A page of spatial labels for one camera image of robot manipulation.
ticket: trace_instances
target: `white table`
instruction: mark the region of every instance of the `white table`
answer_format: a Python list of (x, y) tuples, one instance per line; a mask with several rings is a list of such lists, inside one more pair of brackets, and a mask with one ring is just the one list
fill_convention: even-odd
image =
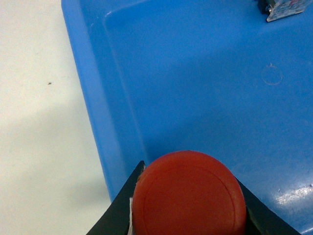
[(0, 235), (86, 234), (110, 205), (60, 0), (0, 0)]

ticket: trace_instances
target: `circular mark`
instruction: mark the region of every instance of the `circular mark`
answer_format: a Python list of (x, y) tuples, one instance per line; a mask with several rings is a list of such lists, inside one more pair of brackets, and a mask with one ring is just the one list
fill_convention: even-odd
[(263, 81), (266, 84), (271, 85), (271, 86), (278, 85), (283, 80), (282, 71), (272, 64), (267, 65), (262, 70), (261, 76), (262, 76)]

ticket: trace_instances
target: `black holder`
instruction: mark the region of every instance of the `black holder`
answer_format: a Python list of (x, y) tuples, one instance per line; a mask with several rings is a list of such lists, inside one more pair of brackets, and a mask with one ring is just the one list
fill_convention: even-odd
[[(130, 224), (129, 198), (133, 197), (138, 177), (144, 170), (144, 166), (143, 161), (137, 165), (110, 207), (87, 235), (127, 235)], [(246, 201), (246, 235), (300, 235), (265, 206), (240, 181), (238, 183)]]

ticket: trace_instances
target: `blue tray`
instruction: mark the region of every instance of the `blue tray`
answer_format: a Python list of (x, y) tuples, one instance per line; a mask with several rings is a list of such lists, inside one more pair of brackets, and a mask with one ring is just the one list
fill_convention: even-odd
[(140, 160), (197, 150), (313, 234), (313, 7), (267, 23), (257, 1), (63, 0), (113, 199)]

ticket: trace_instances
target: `red button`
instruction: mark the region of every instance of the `red button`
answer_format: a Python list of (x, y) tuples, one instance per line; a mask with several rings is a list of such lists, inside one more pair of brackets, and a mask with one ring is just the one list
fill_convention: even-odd
[(137, 182), (136, 235), (243, 235), (245, 224), (246, 205), (236, 178), (206, 154), (164, 155)]

